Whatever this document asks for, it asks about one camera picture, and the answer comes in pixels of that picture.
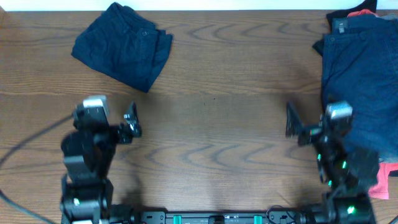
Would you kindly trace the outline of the navy blue shorts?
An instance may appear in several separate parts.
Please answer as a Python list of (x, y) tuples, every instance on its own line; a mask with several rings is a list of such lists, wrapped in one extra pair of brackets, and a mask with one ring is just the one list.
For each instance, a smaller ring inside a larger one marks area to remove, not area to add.
[(397, 20), (372, 14), (334, 19), (324, 37), (322, 100), (354, 109), (348, 149), (363, 147), (397, 162)]

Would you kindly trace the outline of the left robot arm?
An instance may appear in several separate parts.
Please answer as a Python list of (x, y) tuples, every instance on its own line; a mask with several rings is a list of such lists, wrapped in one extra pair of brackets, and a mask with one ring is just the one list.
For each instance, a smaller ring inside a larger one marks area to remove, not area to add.
[(61, 143), (67, 168), (62, 178), (62, 223), (140, 222), (140, 213), (131, 206), (112, 203), (114, 187), (108, 179), (117, 145), (142, 135), (135, 103), (124, 119), (125, 123), (110, 125), (103, 105), (80, 104), (73, 112), (76, 130)]

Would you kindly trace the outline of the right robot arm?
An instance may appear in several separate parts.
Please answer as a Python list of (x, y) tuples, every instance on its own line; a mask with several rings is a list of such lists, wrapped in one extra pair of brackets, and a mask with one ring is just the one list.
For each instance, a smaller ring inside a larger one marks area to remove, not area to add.
[(317, 153), (320, 180), (330, 191), (320, 204), (308, 205), (296, 223), (375, 223), (368, 191), (377, 184), (379, 154), (361, 147), (347, 150), (344, 136), (351, 130), (353, 108), (346, 101), (327, 105), (317, 124), (304, 125), (292, 103), (287, 103), (285, 135)]

